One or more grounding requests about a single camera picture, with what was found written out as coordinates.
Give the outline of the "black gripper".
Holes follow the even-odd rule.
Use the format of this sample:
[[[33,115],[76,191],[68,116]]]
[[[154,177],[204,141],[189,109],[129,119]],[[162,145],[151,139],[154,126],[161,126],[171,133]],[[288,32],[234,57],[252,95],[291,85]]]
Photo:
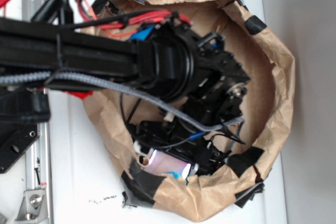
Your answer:
[[[171,122],[126,122],[132,138],[149,150],[165,152],[186,165],[170,172],[186,180],[211,175],[224,165],[228,153],[218,150],[210,132],[239,142],[228,127],[243,123],[240,104],[249,76],[234,56],[225,51],[223,36],[200,37],[192,31],[150,31],[131,36],[153,46],[155,76],[148,93],[166,103],[186,98]]]

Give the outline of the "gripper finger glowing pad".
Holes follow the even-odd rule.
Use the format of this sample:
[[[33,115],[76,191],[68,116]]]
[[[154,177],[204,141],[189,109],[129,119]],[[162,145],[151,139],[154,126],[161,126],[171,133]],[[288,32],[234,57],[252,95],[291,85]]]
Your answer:
[[[142,167],[148,167],[152,164],[157,153],[156,149],[141,145],[139,141],[135,141],[133,147],[138,156],[139,164]]]

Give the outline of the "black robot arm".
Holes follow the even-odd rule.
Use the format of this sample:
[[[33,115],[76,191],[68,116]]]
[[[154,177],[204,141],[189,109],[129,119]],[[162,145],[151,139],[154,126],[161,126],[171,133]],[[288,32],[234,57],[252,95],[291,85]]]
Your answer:
[[[48,121],[41,88],[115,90],[172,116],[163,122],[122,119],[139,154],[166,152],[189,164],[190,174],[210,175],[224,165],[228,153],[205,138],[210,132],[240,142],[229,126],[243,123],[240,104],[248,82],[225,51],[223,36],[201,37],[172,20],[118,41],[77,33],[73,25],[1,19],[2,123]]]

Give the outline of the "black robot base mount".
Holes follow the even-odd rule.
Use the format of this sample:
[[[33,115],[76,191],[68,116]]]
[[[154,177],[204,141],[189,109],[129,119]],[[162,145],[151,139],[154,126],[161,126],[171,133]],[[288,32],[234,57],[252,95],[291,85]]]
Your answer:
[[[8,172],[39,136],[39,125],[50,120],[43,89],[1,89],[1,174]]]

